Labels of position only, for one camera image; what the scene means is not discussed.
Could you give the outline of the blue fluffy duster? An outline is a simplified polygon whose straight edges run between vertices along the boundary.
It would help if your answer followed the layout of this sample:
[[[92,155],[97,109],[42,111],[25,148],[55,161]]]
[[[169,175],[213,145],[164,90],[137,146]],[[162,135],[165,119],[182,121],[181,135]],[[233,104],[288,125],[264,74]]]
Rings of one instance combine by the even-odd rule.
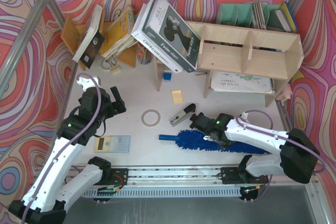
[[[220,147],[214,141],[204,139],[205,134],[197,130],[183,130],[178,135],[159,135],[159,140],[173,141],[184,150],[220,151],[231,153],[269,154],[261,148],[249,144],[234,142],[229,147]]]

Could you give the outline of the white black utility knife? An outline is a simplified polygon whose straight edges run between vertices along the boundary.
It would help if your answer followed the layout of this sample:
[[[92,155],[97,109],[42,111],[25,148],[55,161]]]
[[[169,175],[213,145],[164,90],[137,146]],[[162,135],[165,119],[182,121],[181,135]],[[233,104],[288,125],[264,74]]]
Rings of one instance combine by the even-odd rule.
[[[208,135],[204,136],[203,139],[206,141],[213,141],[213,139]]]

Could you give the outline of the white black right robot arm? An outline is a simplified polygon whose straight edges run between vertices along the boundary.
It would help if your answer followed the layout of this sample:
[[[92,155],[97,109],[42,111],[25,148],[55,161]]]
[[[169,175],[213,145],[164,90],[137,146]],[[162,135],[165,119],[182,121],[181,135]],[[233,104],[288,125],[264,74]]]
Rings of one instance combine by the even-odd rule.
[[[307,184],[315,173],[320,153],[302,130],[274,131],[225,113],[216,119],[193,114],[190,120],[190,127],[205,134],[208,142],[246,153],[238,166],[242,175],[286,175]]]

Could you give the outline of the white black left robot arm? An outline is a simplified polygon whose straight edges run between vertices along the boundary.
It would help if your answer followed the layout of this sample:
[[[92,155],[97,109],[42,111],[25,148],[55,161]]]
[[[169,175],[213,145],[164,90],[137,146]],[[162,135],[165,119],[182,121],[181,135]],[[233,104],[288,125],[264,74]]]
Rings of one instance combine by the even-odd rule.
[[[93,185],[125,185],[116,175],[111,163],[93,157],[85,168],[70,182],[64,180],[77,156],[89,139],[96,135],[106,119],[124,113],[127,109],[118,88],[110,95],[103,88],[87,88],[74,108],[61,123],[50,156],[38,178],[20,200],[13,200],[9,212],[24,223],[63,223],[70,207]]]

